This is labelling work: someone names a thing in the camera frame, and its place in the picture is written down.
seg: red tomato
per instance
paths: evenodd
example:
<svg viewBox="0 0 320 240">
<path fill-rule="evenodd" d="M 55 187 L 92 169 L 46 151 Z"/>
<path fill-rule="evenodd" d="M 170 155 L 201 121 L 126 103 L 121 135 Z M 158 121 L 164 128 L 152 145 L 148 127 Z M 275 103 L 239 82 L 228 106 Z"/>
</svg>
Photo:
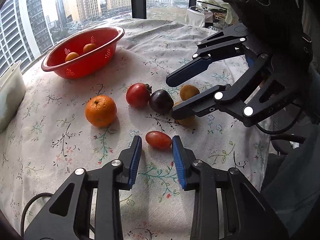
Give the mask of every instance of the red tomato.
<svg viewBox="0 0 320 240">
<path fill-rule="evenodd" d="M 172 140 L 165 133 L 159 131 L 151 131 L 146 134 L 146 141 L 154 148 L 158 148 L 160 150 L 169 149 Z"/>
<path fill-rule="evenodd" d="M 148 84 L 136 83 L 129 87 L 125 98 L 130 106 L 134 108 L 144 107 L 150 99 L 151 88 Z"/>
</svg>

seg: tablecloth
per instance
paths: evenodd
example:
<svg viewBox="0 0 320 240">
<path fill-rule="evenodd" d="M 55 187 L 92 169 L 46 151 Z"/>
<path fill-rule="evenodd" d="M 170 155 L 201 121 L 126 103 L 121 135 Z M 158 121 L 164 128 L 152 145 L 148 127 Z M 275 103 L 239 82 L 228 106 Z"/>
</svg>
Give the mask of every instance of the tablecloth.
<svg viewBox="0 0 320 240">
<path fill-rule="evenodd" d="M 194 192 L 179 187 L 172 152 L 151 148 L 145 134 L 159 130 L 170 137 L 180 135 L 198 159 L 218 169 L 238 167 L 258 190 L 269 137 L 218 111 L 197 117 L 193 127 L 185 128 L 149 106 L 137 110 L 127 104 L 126 91 L 137 82 L 152 85 L 154 91 L 165 89 L 175 102 L 180 100 L 181 86 L 168 87 L 166 75 L 189 62 L 196 43 L 215 31 L 164 20 L 125 19 L 105 25 L 125 29 L 105 68 L 86 78 L 67 80 L 43 72 L 40 61 L 23 75 L 25 97 L 0 134 L 0 209 L 19 230 L 22 210 L 34 195 L 54 193 L 76 168 L 102 167 L 140 135 L 143 154 L 136 184 L 131 191 L 120 192 L 124 238 L 189 239 Z M 217 84 L 233 84 L 246 69 L 244 57 L 230 58 L 211 64 L 186 83 L 205 91 Z M 117 105 L 117 118 L 105 129 L 93 127 L 84 116 L 86 102 L 101 94 L 112 97 Z M 263 125 L 268 127 L 270 120 Z M 26 227 L 44 204 L 38 200 L 31 206 Z"/>
</svg>

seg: blue gripper pad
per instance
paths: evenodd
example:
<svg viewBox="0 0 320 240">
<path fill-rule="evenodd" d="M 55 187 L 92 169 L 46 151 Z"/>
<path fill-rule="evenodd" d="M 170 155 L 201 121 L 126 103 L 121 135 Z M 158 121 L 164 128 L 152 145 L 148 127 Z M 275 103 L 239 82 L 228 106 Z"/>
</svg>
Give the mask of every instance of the blue gripper pad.
<svg viewBox="0 0 320 240">
<path fill-rule="evenodd" d="M 138 167 L 139 167 L 139 161 L 141 157 L 141 151 L 142 151 L 142 139 L 140 136 L 136 135 L 132 141 L 132 147 L 135 147 L 132 160 L 130 163 L 130 168 L 129 168 L 129 181 L 128 184 L 130 187 L 133 186 L 136 182 L 136 177 L 137 177 L 137 172 L 138 172 Z"/>
<path fill-rule="evenodd" d="M 172 138 L 172 153 L 173 153 L 174 164 L 176 166 L 179 183 L 182 186 L 182 189 L 186 189 L 186 186 L 187 186 L 186 173 L 185 173 L 185 167 L 184 167 L 183 161 L 180 156 L 180 150 L 178 147 L 179 143 L 181 144 L 181 140 L 179 136 L 174 136 Z"/>
</svg>

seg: basket rim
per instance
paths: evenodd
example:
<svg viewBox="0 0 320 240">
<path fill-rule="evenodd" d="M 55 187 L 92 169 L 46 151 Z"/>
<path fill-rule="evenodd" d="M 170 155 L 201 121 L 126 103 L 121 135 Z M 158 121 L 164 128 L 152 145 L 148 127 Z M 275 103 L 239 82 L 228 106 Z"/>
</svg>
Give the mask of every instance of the basket rim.
<svg viewBox="0 0 320 240">
<path fill-rule="evenodd" d="M 58 48 L 60 48 L 61 46 L 63 46 L 67 41 L 75 38 L 75 37 L 78 36 L 78 35 L 82 35 L 83 33 L 88 33 L 88 32 L 92 32 L 92 31 L 100 30 L 100 29 L 101 29 L 101 30 L 102 30 L 102 29 L 105 29 L 105 30 L 107 30 L 107 29 L 113 29 L 113 30 L 118 31 L 118 35 L 117 35 L 114 39 L 112 39 L 111 41 L 107 42 L 106 44 L 104 44 L 104 45 L 102 45 L 102 46 L 100 46 L 100 47 L 98 47 L 98 48 L 96 48 L 96 49 L 94 49 L 94 50 L 92 50 L 92 51 L 84 54 L 84 55 L 81 55 L 81 56 L 79 56 L 79 57 L 77 57 L 77 58 L 75 58 L 75 59 L 73 59 L 73 60 L 70 60 L 70 61 L 68 61 L 68 62 L 64 62 L 64 63 L 62 63 L 62 64 L 60 64 L 60 65 L 56 65 L 56 66 L 48 66 L 48 65 L 47 65 L 49 57 L 50 57 Z M 59 44 L 57 47 L 55 47 L 52 51 L 50 51 L 50 53 L 49 53 L 49 54 L 44 58 L 44 60 L 42 61 L 41 68 L 42 68 L 42 70 L 45 71 L 45 72 L 50 72 L 50 71 L 55 71 L 55 70 L 57 70 L 57 69 L 59 69 L 59 68 L 67 67 L 68 65 L 70 65 L 70 63 L 76 63 L 77 61 L 80 62 L 80 61 L 81 61 L 82 59 L 84 59 L 85 57 L 87 57 L 87 56 L 89 56 L 89 55 L 92 55 L 92 54 L 95 54 L 96 52 L 99 52 L 99 51 L 103 50 L 106 46 L 108 46 L 108 45 L 110 45 L 110 44 L 112 44 L 112 43 L 114 43 L 114 42 L 118 42 L 123 36 L 124 36 L 124 29 L 121 28 L 121 27 L 117 27 L 117 26 L 107 26 L 107 27 L 101 27 L 101 28 L 96 28 L 96 29 L 92 29 L 92 30 L 87 30 L 87 31 L 81 32 L 81 33 L 79 33 L 79 34 L 77 34 L 77 35 L 75 35 L 75 36 L 73 36 L 73 37 L 71 37 L 71 38 L 69 38 L 69 39 L 66 39 L 66 40 L 63 41 L 61 44 Z"/>
</svg>

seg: tangerine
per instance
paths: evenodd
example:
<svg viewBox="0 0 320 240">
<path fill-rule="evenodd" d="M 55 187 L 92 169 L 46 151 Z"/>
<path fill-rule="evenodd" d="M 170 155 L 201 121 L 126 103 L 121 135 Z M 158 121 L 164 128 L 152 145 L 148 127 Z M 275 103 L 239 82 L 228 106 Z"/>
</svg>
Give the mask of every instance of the tangerine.
<svg viewBox="0 0 320 240">
<path fill-rule="evenodd" d="M 117 115 L 117 107 L 110 97 L 99 95 L 92 98 L 85 107 L 85 117 L 96 127 L 106 127 Z"/>
<path fill-rule="evenodd" d="M 76 52 L 70 52 L 67 56 L 66 56 L 66 59 L 65 59 L 65 62 L 67 61 L 70 61 L 70 60 L 73 60 L 75 58 L 79 57 L 79 54 L 76 53 Z"/>
<path fill-rule="evenodd" d="M 97 48 L 97 45 L 94 43 L 89 43 L 83 47 L 83 53 L 88 53 Z"/>
</svg>

